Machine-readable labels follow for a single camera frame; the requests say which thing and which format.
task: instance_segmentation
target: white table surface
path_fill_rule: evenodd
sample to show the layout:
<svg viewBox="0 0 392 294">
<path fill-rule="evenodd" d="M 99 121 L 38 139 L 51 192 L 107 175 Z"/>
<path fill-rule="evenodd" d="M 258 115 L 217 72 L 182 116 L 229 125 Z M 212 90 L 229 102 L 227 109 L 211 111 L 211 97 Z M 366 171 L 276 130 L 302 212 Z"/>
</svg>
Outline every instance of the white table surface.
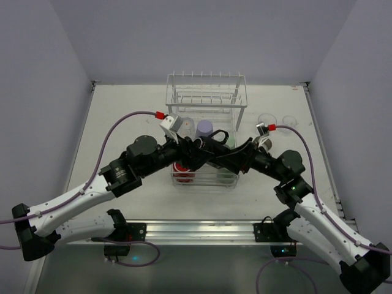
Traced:
<svg viewBox="0 0 392 294">
<path fill-rule="evenodd" d="M 165 85 L 98 85 L 92 98 L 87 122 L 83 131 L 69 188 L 86 181 L 90 176 L 109 128 L 123 115 L 137 111 L 163 111 Z M 248 137 L 258 135 L 255 123 L 261 113 L 271 113 L 282 122 L 285 115 L 298 121 L 297 130 L 309 144 L 315 162 L 317 187 L 322 200 L 337 213 L 335 199 L 328 179 L 314 123 L 302 87 L 247 86 L 248 107 L 237 133 L 241 144 Z M 109 139 L 101 167 L 107 165 L 133 143 L 140 135 L 152 135 L 164 143 L 164 133 L 159 120 L 152 116 L 134 116 L 113 132 Z M 287 149 L 297 150 L 303 157 L 306 171 L 304 179 L 311 183 L 309 162 L 300 140 L 295 134 L 276 131 L 272 134 L 271 154 L 279 156 Z M 120 209 L 127 219 L 261 219 L 274 217 L 287 207 L 280 203 L 273 188 L 275 180 L 250 171 L 241 175 L 235 189 L 221 187 L 175 187 L 170 169 L 161 170 L 143 180 L 143 185 L 115 200 L 97 205 L 79 217 L 103 214 L 110 208 Z"/>
</svg>

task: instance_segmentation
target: metal bracket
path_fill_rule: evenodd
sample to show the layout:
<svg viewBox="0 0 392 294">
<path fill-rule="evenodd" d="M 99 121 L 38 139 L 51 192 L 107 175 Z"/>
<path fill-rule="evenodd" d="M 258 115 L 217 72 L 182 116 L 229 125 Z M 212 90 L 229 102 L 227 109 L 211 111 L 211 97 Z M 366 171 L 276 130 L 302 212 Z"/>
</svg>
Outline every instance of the metal bracket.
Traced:
<svg viewBox="0 0 392 294">
<path fill-rule="evenodd" d="M 253 230 L 255 235 L 255 242 L 267 242 L 267 243 L 285 243 L 292 242 L 293 240 L 288 236 L 282 236 L 278 234 L 275 226 L 272 222 L 256 223 L 253 224 Z"/>
<path fill-rule="evenodd" d="M 144 241 L 146 239 L 147 224 L 144 222 L 129 222 L 129 234 L 131 241 Z"/>
<path fill-rule="evenodd" d="M 130 235 L 130 241 L 144 241 L 146 239 L 146 228 L 147 224 L 142 222 L 132 222 L 127 223 L 128 231 Z M 105 245 L 104 246 L 104 256 L 106 257 L 116 257 L 118 261 L 119 256 L 127 256 L 130 251 L 130 246 L 125 245 Z"/>
</svg>

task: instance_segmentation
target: white wall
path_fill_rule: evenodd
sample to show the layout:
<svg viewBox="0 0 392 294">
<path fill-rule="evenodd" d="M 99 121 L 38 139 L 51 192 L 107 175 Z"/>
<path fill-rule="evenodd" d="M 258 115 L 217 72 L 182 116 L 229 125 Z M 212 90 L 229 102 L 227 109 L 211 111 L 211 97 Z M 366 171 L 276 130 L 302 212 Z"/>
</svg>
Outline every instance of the white wall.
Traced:
<svg viewBox="0 0 392 294">
<path fill-rule="evenodd" d="M 165 83 L 176 71 L 309 81 L 355 0 L 51 0 L 92 79 Z"/>
<path fill-rule="evenodd" d="M 311 83 L 344 208 L 362 234 L 390 249 L 391 16 L 390 0 L 358 0 Z"/>
<path fill-rule="evenodd" d="M 60 194 L 90 102 L 91 84 L 47 0 L 4 0 L 0 10 L 0 219 L 21 202 Z M 0 244 L 18 245 L 12 225 Z M 30 263 L 0 251 L 0 293 L 21 293 Z"/>
</svg>

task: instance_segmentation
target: wire rack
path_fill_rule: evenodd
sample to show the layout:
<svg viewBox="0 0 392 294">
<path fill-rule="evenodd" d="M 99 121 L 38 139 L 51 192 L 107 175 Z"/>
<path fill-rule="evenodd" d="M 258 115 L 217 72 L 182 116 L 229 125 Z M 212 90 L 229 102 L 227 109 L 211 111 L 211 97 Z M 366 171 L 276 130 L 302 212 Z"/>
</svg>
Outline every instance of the wire rack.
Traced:
<svg viewBox="0 0 392 294">
<path fill-rule="evenodd" d="M 245 76 L 240 73 L 171 73 L 167 78 L 166 106 L 169 113 L 190 118 L 195 125 L 207 119 L 214 130 L 226 130 L 236 139 L 247 107 Z M 175 186 L 235 187 L 239 176 L 224 168 L 204 165 L 195 172 L 184 173 L 171 167 L 171 178 Z"/>
<path fill-rule="evenodd" d="M 178 112 L 230 113 L 238 109 L 235 129 L 247 107 L 245 76 L 238 74 L 171 73 L 167 77 L 166 106 L 170 113 L 173 107 Z"/>
</svg>

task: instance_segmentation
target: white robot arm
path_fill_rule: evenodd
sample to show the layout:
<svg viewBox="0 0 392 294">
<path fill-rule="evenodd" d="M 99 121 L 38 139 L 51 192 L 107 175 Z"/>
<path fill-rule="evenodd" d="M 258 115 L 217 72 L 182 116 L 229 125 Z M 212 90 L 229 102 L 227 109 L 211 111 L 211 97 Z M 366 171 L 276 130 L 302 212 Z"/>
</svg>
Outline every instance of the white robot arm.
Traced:
<svg viewBox="0 0 392 294">
<path fill-rule="evenodd" d="M 72 218 L 99 203 L 140 187 L 142 178 L 174 162 L 191 170 L 208 163 L 236 174 L 247 173 L 252 168 L 279 181 L 274 190 L 278 199 L 289 209 L 274 219 L 278 230 L 303 243 L 328 262 L 351 293 L 371 293 L 389 277 L 390 256 L 381 253 L 388 248 L 382 243 L 373 245 L 347 226 L 324 203 L 316 201 L 313 188 L 301 177 L 305 167 L 300 154 L 288 150 L 275 159 L 262 148 L 263 139 L 274 127 L 259 124 L 257 128 L 261 137 L 255 140 L 250 138 L 242 146 L 228 149 L 224 146 L 228 138 L 226 131 L 214 133 L 223 132 L 225 139 L 222 141 L 214 140 L 214 134 L 192 141 L 177 136 L 180 125 L 181 118 L 167 116 L 160 125 L 165 132 L 166 144 L 158 145 L 150 136 L 137 138 L 118 159 L 101 169 L 87 189 L 81 185 L 41 205 L 29 208 L 20 204 L 14 207 L 14 218 L 28 218 L 15 223 L 24 259 L 40 258 L 50 253 L 55 245 L 78 239 L 110 239 L 116 236 L 115 241 L 127 241 L 127 223 L 118 210 L 111 209 L 106 215 L 92 219 Z M 67 205 L 43 213 L 70 200 L 77 192 L 81 195 Z M 376 250 L 366 249 L 362 245 Z"/>
</svg>

